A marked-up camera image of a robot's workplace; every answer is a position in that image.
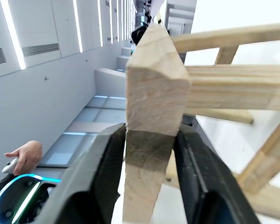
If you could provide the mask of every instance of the wood grain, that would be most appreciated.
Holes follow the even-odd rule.
[[[237,181],[245,191],[256,193],[280,172],[280,124],[255,154]]]
[[[220,48],[215,64],[231,64],[237,50],[238,46]]]
[[[280,110],[280,65],[189,66],[188,108]]]
[[[127,68],[123,220],[149,223],[187,104],[190,82],[166,29],[151,26]]]
[[[249,125],[253,123],[253,116],[247,110],[186,108],[184,114],[201,115],[210,118],[236,121]]]
[[[206,31],[172,37],[178,53],[280,40],[280,23]]]
[[[169,159],[164,183],[179,188],[174,151]],[[267,184],[257,194],[245,190],[243,193],[256,213],[280,219],[280,188]]]

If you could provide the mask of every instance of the human hand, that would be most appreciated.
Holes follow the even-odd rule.
[[[6,157],[18,156],[17,165],[14,168],[14,175],[31,173],[42,158],[42,145],[38,141],[29,141],[11,153],[5,153]]]

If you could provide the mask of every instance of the stairs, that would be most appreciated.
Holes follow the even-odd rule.
[[[126,97],[126,64],[134,48],[122,47],[115,70],[99,68],[94,71],[99,96]]]

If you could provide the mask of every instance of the finger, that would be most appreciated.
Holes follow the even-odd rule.
[[[19,156],[19,149],[16,149],[14,150],[13,152],[11,153],[5,153],[4,154],[6,157],[16,157],[16,156]]]
[[[28,169],[27,169],[27,173],[29,174],[29,173],[32,173],[32,171],[36,168],[36,166],[37,166],[37,163],[35,163],[35,162],[33,162],[29,167],[28,167]]]
[[[25,173],[25,174],[30,173],[30,172],[31,172],[31,167],[33,167],[33,165],[34,165],[33,161],[27,159],[27,160],[25,161],[24,166],[22,167],[21,173],[22,173],[22,174],[24,174],[24,173]]]
[[[21,173],[22,167],[26,162],[26,158],[24,156],[20,156],[17,162],[17,165],[14,168],[14,175],[17,176]]]

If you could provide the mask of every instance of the person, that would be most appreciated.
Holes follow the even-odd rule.
[[[42,158],[42,145],[38,141],[29,141],[16,150],[5,153],[6,157],[19,157],[13,174],[8,174],[0,181],[0,191],[16,176],[31,173]]]

